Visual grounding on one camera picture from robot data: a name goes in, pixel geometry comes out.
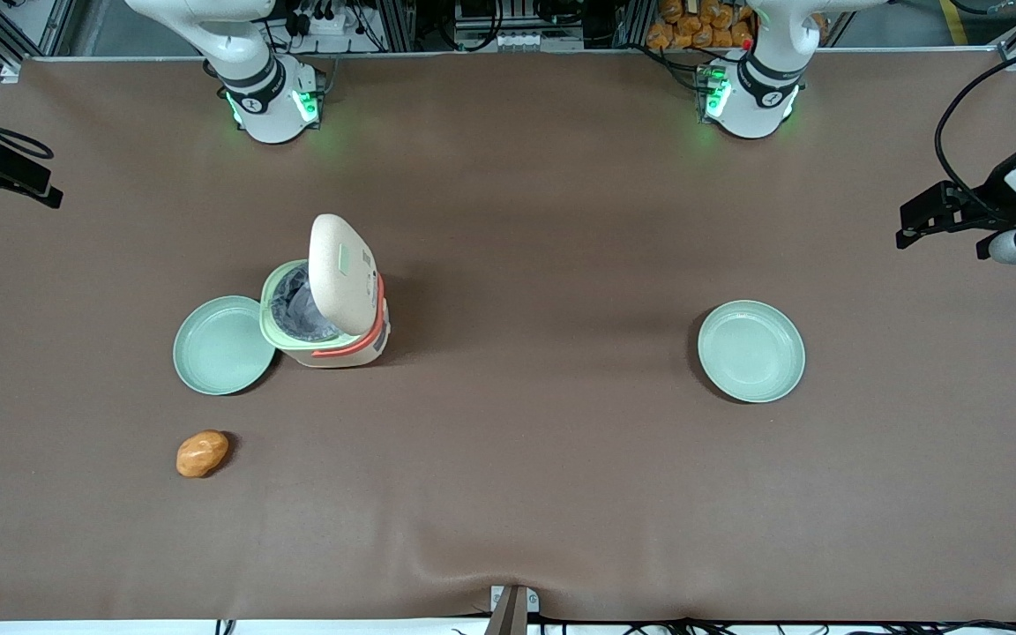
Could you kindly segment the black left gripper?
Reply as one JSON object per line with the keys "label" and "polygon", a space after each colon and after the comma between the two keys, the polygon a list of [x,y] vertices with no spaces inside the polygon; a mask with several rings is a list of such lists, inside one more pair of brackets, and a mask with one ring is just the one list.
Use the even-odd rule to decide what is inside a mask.
{"label": "black left gripper", "polygon": [[956,183],[942,181],[900,205],[896,249],[905,250],[928,235],[970,229],[1016,229],[1016,191],[1005,178],[1016,169],[1016,152],[996,165],[973,197]]}

